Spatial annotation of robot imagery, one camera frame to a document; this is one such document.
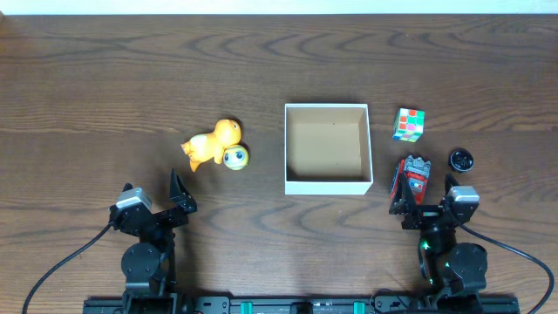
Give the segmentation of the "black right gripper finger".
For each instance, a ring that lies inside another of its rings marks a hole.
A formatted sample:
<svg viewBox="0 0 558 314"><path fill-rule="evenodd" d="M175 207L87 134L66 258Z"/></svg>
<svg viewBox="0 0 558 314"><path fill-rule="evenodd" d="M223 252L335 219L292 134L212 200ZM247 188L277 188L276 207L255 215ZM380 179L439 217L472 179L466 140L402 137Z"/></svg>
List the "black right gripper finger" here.
<svg viewBox="0 0 558 314"><path fill-rule="evenodd" d="M397 189L392 197L388 213L390 215L409 214L416 205L416 202L405 174L399 174L396 183Z"/></svg>
<svg viewBox="0 0 558 314"><path fill-rule="evenodd" d="M452 174L446 174L445 177L445 191L449 192L451 188L457 187L459 185L458 181Z"/></svg>

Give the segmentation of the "black round cap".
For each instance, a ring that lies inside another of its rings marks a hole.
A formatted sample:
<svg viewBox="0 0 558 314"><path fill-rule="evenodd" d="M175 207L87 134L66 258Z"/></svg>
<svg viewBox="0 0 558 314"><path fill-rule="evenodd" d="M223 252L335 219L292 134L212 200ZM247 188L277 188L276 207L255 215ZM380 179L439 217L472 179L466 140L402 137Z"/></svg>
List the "black round cap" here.
<svg viewBox="0 0 558 314"><path fill-rule="evenodd" d="M452 171L462 174L474 167L474 158L464 148L456 148L449 155L448 165Z"/></svg>

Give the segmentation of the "red toy robot figure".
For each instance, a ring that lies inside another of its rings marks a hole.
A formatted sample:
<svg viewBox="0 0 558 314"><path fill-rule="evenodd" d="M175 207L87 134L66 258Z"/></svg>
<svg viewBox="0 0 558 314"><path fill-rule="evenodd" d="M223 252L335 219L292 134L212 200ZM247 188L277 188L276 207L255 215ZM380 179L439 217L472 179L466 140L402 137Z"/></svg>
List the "red toy robot figure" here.
<svg viewBox="0 0 558 314"><path fill-rule="evenodd" d="M423 160L420 156L409 155L401 160L395 170L391 184L391 198L394 199L398 188L398 176L404 174L411 188L415 202L418 205L423 203L427 182L430 176L432 163Z"/></svg>

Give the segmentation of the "multicolour puzzle cube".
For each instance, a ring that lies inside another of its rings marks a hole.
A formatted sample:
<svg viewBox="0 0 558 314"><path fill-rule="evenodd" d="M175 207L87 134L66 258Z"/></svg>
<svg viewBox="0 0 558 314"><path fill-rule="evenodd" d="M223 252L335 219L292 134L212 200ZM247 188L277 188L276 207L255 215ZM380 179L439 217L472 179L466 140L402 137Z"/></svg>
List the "multicolour puzzle cube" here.
<svg viewBox="0 0 558 314"><path fill-rule="evenodd" d="M424 133L425 112L400 108L396 115L392 138L394 140L416 142Z"/></svg>

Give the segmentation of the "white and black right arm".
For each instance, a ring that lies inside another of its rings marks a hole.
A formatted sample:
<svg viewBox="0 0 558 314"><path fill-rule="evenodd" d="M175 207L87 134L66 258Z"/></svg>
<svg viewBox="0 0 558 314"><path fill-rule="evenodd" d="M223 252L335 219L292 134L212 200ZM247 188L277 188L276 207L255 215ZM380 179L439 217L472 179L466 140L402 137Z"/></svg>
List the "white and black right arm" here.
<svg viewBox="0 0 558 314"><path fill-rule="evenodd" d="M472 186L460 185L452 175L445 180L446 195L437 205L415 202L404 174L392 184L389 213L401 215L403 229L419 232L421 272L440 297L472 295L487 286L487 251L479 244L458 242L456 228L470 221L480 196Z"/></svg>

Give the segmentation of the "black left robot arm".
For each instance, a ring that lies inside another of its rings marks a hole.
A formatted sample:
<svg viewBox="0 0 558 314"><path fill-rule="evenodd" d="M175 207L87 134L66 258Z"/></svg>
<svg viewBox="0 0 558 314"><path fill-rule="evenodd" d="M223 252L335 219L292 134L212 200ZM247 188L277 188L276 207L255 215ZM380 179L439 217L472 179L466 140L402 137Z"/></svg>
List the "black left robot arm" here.
<svg viewBox="0 0 558 314"><path fill-rule="evenodd" d="M111 226L139 239L121 258L126 277L121 308L124 313L182 313L186 308L182 295L174 291L174 229L188 224L188 216L197 211L197 204L175 172L170 177L169 198L174 206L154 213L153 202L144 189L127 183L109 208Z"/></svg>

